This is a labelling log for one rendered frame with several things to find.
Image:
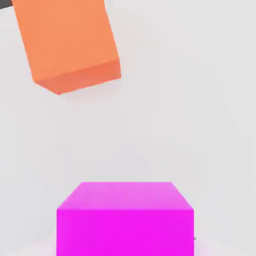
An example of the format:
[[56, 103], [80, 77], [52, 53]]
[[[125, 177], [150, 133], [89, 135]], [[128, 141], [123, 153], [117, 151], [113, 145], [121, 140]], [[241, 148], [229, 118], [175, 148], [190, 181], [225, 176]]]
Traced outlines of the small magenta cube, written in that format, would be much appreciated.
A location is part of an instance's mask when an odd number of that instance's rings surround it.
[[57, 208], [56, 256], [194, 256], [194, 209], [171, 182], [82, 182]]

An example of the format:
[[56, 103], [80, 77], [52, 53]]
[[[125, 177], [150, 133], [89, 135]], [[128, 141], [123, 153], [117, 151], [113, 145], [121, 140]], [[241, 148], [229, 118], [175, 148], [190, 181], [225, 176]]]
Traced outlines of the large orange box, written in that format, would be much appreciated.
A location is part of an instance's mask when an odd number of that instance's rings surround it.
[[61, 95], [121, 78], [104, 0], [12, 0], [32, 79]]

